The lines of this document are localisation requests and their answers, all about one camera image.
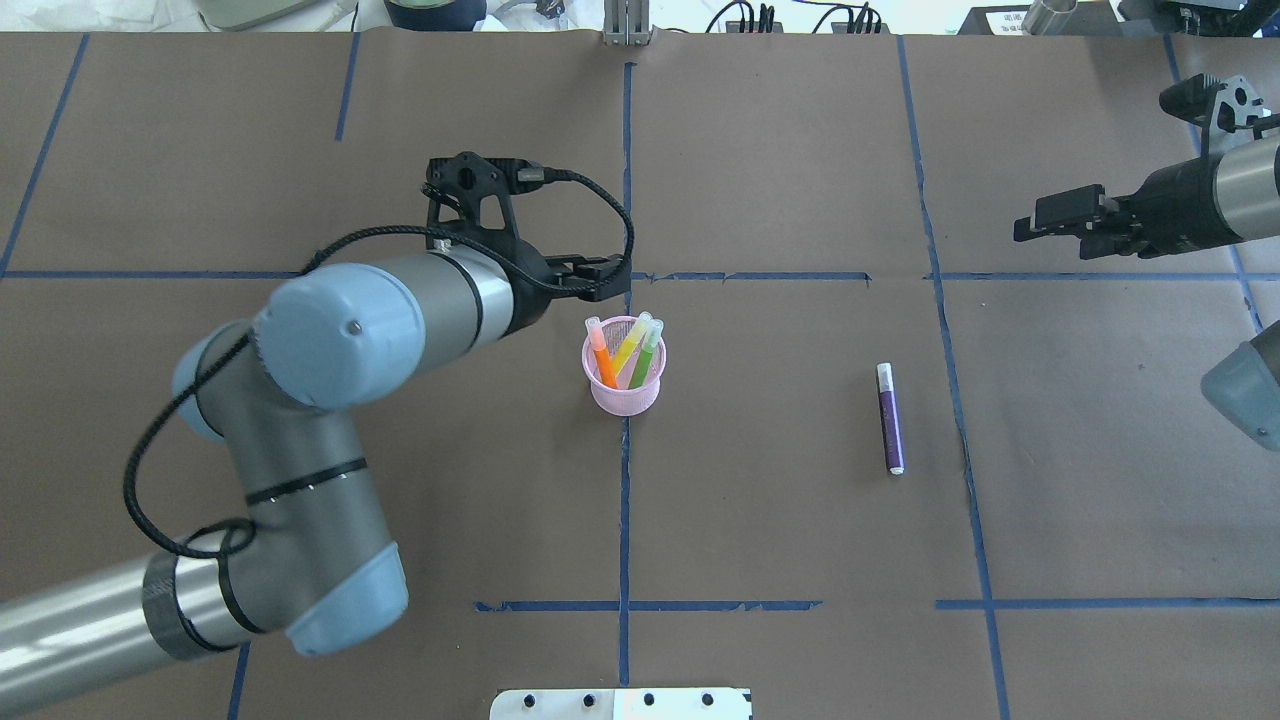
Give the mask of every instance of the metal cylinder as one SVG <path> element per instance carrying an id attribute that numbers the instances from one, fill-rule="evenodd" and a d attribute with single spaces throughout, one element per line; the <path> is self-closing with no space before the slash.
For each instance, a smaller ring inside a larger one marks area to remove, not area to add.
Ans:
<path id="1" fill-rule="evenodd" d="M 1033 0 L 1023 18 L 1027 35 L 1059 35 L 1075 12 L 1076 0 Z"/>
<path id="2" fill-rule="evenodd" d="M 1280 234 L 1280 136 L 1224 155 L 1213 178 L 1213 200 L 1240 240 Z"/>
<path id="3" fill-rule="evenodd" d="M 142 610 L 148 559 L 0 605 L 0 716 L 175 662 Z"/>

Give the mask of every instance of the mesh pen holder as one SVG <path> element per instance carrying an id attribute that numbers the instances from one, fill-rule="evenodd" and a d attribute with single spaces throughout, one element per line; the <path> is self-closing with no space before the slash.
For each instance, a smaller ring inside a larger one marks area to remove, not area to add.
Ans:
<path id="1" fill-rule="evenodd" d="M 630 315 L 618 315 L 600 323 L 609 355 L 617 352 L 618 346 L 622 345 L 622 338 L 631 332 L 631 325 L 635 322 L 636 319 Z M 627 387 L 631 384 L 631 372 L 635 369 L 639 356 L 640 350 L 637 348 L 631 354 L 627 364 L 618 372 L 620 386 Z M 639 415 L 648 410 L 654 400 L 658 400 L 658 391 L 662 389 L 662 370 L 666 366 L 667 342 L 666 338 L 659 338 L 658 350 L 653 354 L 653 363 L 649 364 L 649 373 L 645 375 L 644 384 L 635 389 L 613 389 L 600 382 L 599 368 L 595 365 L 595 354 L 591 352 L 591 341 L 582 341 L 582 372 L 586 373 L 586 379 L 591 383 L 591 397 L 595 398 L 595 404 L 602 410 L 621 418 Z"/>

